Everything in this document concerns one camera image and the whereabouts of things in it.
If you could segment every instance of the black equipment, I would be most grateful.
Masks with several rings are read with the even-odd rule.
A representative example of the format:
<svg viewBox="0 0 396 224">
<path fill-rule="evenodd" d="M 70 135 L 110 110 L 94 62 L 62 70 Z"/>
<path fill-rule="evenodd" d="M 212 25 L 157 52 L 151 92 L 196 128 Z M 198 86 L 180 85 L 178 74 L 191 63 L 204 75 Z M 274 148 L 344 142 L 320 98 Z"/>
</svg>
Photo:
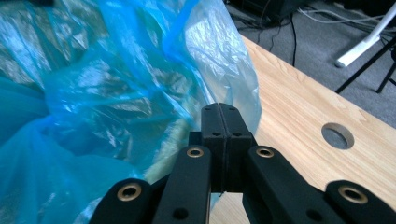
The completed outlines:
<svg viewBox="0 0 396 224">
<path fill-rule="evenodd" d="M 153 185 L 117 183 L 91 224 L 207 223 L 210 193 L 224 191 L 243 193 L 251 223 L 396 223 L 393 209 L 360 185 L 310 186 L 280 152 L 257 145 L 235 107 L 213 104 L 202 109 L 202 130 L 190 133 L 170 175 Z"/>
<path fill-rule="evenodd" d="M 280 21 L 310 0 L 231 0 L 240 7 L 248 7 L 271 21 Z"/>
</svg>

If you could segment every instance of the black cable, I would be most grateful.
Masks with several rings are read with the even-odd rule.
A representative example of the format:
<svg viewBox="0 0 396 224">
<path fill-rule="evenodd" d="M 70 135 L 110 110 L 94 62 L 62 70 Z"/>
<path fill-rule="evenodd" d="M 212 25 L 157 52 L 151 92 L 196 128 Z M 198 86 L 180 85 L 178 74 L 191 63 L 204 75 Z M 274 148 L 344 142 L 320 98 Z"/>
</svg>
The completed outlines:
<svg viewBox="0 0 396 224">
<path fill-rule="evenodd" d="M 282 25 L 282 21 L 279 23 L 279 26 L 277 27 L 276 34 L 271 36 L 271 47 L 269 49 L 270 52 L 272 51 L 272 48 L 274 47 L 274 38 L 277 37 L 279 35 L 279 33 L 280 33 L 280 27 L 282 27 L 281 25 Z"/>
<path fill-rule="evenodd" d="M 233 21 L 240 21 L 244 25 L 246 25 L 246 27 L 250 27 L 252 29 L 261 29 L 262 28 L 262 26 L 256 20 L 245 19 L 245 18 L 239 17 L 237 15 L 234 15 L 232 13 L 230 14 L 230 16 L 231 16 L 231 19 L 233 19 Z"/>
<path fill-rule="evenodd" d="M 293 67 L 296 64 L 296 51 L 297 51 L 297 34 L 296 34 L 296 29 L 294 27 L 294 22 L 293 22 L 293 14 L 290 14 L 290 22 L 291 22 L 291 28 L 293 30 L 293 36 L 294 36 L 294 52 L 293 52 L 293 62 L 292 65 Z"/>
<path fill-rule="evenodd" d="M 270 5 L 271 0 L 268 0 L 268 2 L 265 4 L 264 8 L 262 9 L 262 15 L 260 16 L 260 24 L 262 24 L 262 18 L 264 16 L 265 11 L 267 10 L 268 6 Z"/>
<path fill-rule="evenodd" d="M 284 27 L 290 24 L 290 21 L 286 22 L 285 24 L 281 24 L 280 27 Z M 273 24 L 271 24 L 271 26 L 265 26 L 264 28 L 257 28 L 257 27 L 239 27 L 236 28 L 238 31 L 244 31 L 244 30 L 269 30 L 269 29 L 273 29 L 273 28 L 277 28 L 279 25 L 274 26 Z"/>
<path fill-rule="evenodd" d="M 257 34 L 257 45 L 260 45 L 260 35 L 262 34 L 262 32 L 264 31 L 265 29 L 262 29 L 261 31 L 259 31 L 259 33 Z"/>
</svg>

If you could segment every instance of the cable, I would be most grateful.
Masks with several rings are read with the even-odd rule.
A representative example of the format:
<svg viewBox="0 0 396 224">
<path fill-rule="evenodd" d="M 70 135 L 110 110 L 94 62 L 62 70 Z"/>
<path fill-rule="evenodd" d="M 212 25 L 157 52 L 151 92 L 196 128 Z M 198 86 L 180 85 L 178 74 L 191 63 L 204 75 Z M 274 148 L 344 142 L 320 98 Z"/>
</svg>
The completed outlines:
<svg viewBox="0 0 396 224">
<path fill-rule="evenodd" d="M 288 22 L 286 22 L 284 24 L 281 24 L 280 26 L 283 27 L 283 26 L 287 26 L 289 24 L 290 24 L 290 21 L 288 21 Z M 258 25 L 258 24 L 257 25 L 251 24 L 249 26 L 246 25 L 246 27 L 239 27 L 239 28 L 237 28 L 237 30 L 238 31 L 243 31 L 243 30 L 269 30 L 269 29 L 272 29 L 274 27 L 278 27 L 278 25 L 274 26 L 274 24 L 271 23 L 271 24 L 267 24 L 267 26 L 264 26 L 264 27 L 261 28 L 260 25 Z"/>
<path fill-rule="evenodd" d="M 330 11 L 330 10 L 322 10 L 322 9 L 319 9 L 319 10 L 302 10 L 302 9 L 299 8 L 298 11 L 300 13 L 303 13 L 306 17 L 308 17 L 311 20 L 318 21 L 318 22 L 321 22 L 321 23 L 329 23 L 329 24 L 331 24 L 331 23 L 343 23 L 343 22 L 361 23 L 361 21 L 377 21 L 377 19 L 381 19 L 381 18 L 384 17 L 384 16 L 375 16 L 375 17 L 370 17 L 370 18 L 365 18 L 365 19 L 349 19 L 349 18 L 340 16 L 340 15 L 338 15 L 338 14 L 336 14 L 336 13 Z M 334 15 L 335 17 L 340 18 L 342 20 L 341 21 L 321 21 L 321 20 L 318 20 L 318 19 L 315 19 L 315 18 L 309 16 L 308 13 L 327 13 L 327 14 L 330 14 L 330 15 Z"/>
<path fill-rule="evenodd" d="M 291 28 L 293 30 L 293 36 L 294 36 L 294 52 L 293 52 L 292 65 L 293 65 L 293 67 L 295 67 L 295 64 L 296 64 L 296 52 L 297 52 L 297 34 L 296 34 L 296 29 L 294 27 L 293 14 L 290 14 L 290 22 L 291 22 Z"/>
<path fill-rule="evenodd" d="M 329 11 L 329 10 L 320 10 L 320 9 L 316 9 L 316 8 L 314 8 L 314 7 L 311 7 L 311 6 L 306 6 L 306 7 L 309 7 L 309 8 L 311 8 L 312 10 L 302 10 L 301 8 L 299 8 L 298 11 L 299 11 L 300 13 L 302 13 L 303 15 L 305 15 L 307 18 L 309 18 L 309 19 L 311 19 L 311 20 L 313 20 L 313 21 L 317 21 L 317 22 L 321 22 L 321 23 L 326 23 L 326 24 L 343 23 L 343 24 L 352 26 L 352 27 L 354 27 L 354 28 L 360 29 L 360 30 L 362 30 L 362 31 L 364 31 L 364 32 L 368 32 L 368 33 L 370 33 L 370 32 L 375 28 L 375 24 L 368 24 L 368 23 L 364 23 L 364 22 L 362 22 L 362 21 L 373 21 L 373 20 L 376 20 L 376 19 L 379 19 L 379 18 L 382 18 L 382 17 L 383 17 L 383 16 L 376 16 L 376 17 L 371 17 L 371 18 L 366 18 L 366 19 L 356 19 L 356 20 L 352 20 L 352 19 L 349 19 L 349 18 L 345 18 L 345 17 L 343 17 L 343 16 L 340 16 L 340 15 L 338 15 L 338 14 L 332 12 L 332 11 Z M 313 18 L 312 16 L 309 16 L 309 15 L 308 15 L 308 13 L 310 13 L 310 12 L 312 12 L 312 13 L 318 13 L 318 14 L 320 14 L 320 15 L 324 16 L 325 18 L 328 18 L 328 19 L 330 19 L 330 20 L 332 20 L 332 21 L 321 21 L 321 20 L 318 20 L 318 19 L 316 19 L 316 18 Z M 389 34 L 389 33 L 393 33 L 393 32 L 396 32 L 396 29 L 389 29 L 389 28 L 387 28 L 387 29 L 385 29 L 385 30 L 383 31 L 383 35 L 392 35 L 392 34 Z"/>
<path fill-rule="evenodd" d="M 282 21 L 279 23 L 279 26 L 277 27 L 277 32 L 276 32 L 276 34 L 274 34 L 273 36 L 271 36 L 271 47 L 270 47 L 270 49 L 269 49 L 270 52 L 272 51 L 272 48 L 274 47 L 274 38 L 277 37 L 277 36 L 279 35 L 279 33 L 280 33 L 280 28 L 282 27 L 282 26 L 281 26 L 281 23 L 282 23 Z"/>
<path fill-rule="evenodd" d="M 262 28 L 262 26 L 256 20 L 245 19 L 245 18 L 239 17 L 234 14 L 230 14 L 230 16 L 231 16 L 231 19 L 233 19 L 233 21 L 240 21 L 249 28 L 256 29 L 256 30 Z"/>
<path fill-rule="evenodd" d="M 265 4 L 264 8 L 262 9 L 262 14 L 260 15 L 260 24 L 262 24 L 262 18 L 264 17 L 264 13 L 267 10 L 268 5 L 270 5 L 271 0 L 268 0 L 267 4 Z"/>
<path fill-rule="evenodd" d="M 262 32 L 264 31 L 264 29 L 260 30 L 259 33 L 257 34 L 257 45 L 260 45 L 260 35 L 262 34 Z"/>
</svg>

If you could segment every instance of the table surface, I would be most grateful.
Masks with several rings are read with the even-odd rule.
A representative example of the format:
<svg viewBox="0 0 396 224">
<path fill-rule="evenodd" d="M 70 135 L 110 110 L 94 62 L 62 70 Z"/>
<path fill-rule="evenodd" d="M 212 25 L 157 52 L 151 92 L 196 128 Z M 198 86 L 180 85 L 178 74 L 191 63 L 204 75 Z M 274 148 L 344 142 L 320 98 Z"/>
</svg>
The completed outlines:
<svg viewBox="0 0 396 224">
<path fill-rule="evenodd" d="M 318 189 L 325 190 L 334 180 L 349 180 L 396 209 L 396 130 L 267 50 L 244 42 L 260 86 L 258 144 L 276 148 Z M 329 145 L 321 133 L 327 123 L 346 127 L 353 147 Z M 241 194 L 223 194 L 210 223 L 249 223 L 241 202 Z"/>
</svg>

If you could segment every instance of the black tripod leg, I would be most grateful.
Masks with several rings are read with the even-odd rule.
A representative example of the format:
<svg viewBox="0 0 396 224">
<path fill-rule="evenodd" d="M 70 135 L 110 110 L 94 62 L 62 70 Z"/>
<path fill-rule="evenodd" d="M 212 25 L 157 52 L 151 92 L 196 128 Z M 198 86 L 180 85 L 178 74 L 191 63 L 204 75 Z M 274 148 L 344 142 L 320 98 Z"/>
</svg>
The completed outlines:
<svg viewBox="0 0 396 224">
<path fill-rule="evenodd" d="M 393 37 L 387 45 L 384 46 L 375 56 L 373 56 L 364 66 L 361 67 L 352 77 L 350 77 L 344 84 L 336 90 L 336 93 L 341 93 L 347 86 L 349 86 L 350 83 L 352 83 L 358 76 L 361 75 L 368 67 L 370 67 L 375 61 L 381 57 L 385 52 L 387 52 L 388 49 L 393 47 L 393 45 L 396 43 L 396 37 Z"/>
<path fill-rule="evenodd" d="M 387 84 L 387 82 L 389 81 L 390 77 L 392 76 L 395 70 L 396 70 L 396 63 L 393 63 L 392 67 L 389 69 L 387 75 L 382 81 L 381 85 L 379 85 L 378 90 L 376 90 L 376 93 L 381 93 L 382 89 L 384 89 L 385 87 L 385 84 Z"/>
</svg>

